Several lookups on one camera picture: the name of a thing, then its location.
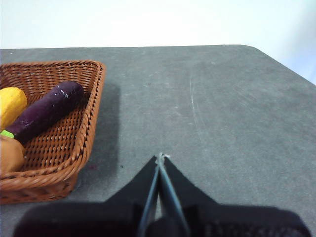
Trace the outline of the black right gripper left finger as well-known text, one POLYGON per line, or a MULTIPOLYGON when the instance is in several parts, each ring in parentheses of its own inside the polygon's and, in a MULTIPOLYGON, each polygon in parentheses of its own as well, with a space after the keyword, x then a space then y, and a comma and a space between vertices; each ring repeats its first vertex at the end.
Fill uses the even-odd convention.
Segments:
POLYGON ((30 209, 15 237, 138 237, 155 214, 158 168, 152 157, 136 176, 103 202, 51 203, 30 209))

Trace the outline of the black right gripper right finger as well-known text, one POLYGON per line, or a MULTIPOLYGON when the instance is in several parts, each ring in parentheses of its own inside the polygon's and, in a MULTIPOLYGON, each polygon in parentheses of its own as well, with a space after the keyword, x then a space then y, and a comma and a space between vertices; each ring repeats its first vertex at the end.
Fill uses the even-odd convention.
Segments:
POLYGON ((271 206, 220 204, 159 157, 161 199, 190 237, 309 237, 298 214, 271 206))

